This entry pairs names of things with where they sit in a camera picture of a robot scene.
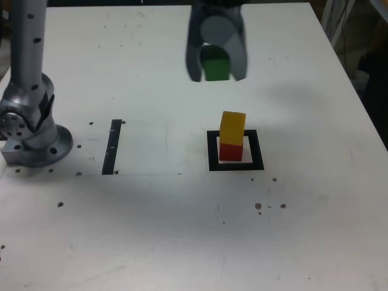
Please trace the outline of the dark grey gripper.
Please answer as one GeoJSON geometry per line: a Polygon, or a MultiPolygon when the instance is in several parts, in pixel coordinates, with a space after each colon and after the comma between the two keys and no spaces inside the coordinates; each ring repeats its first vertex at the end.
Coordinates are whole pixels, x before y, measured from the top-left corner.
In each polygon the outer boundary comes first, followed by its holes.
{"type": "Polygon", "coordinates": [[[201,81],[202,65],[208,81],[224,81],[231,76],[237,81],[246,78],[248,55],[242,6],[243,3],[193,5],[186,45],[186,69],[192,81],[201,81]]]}

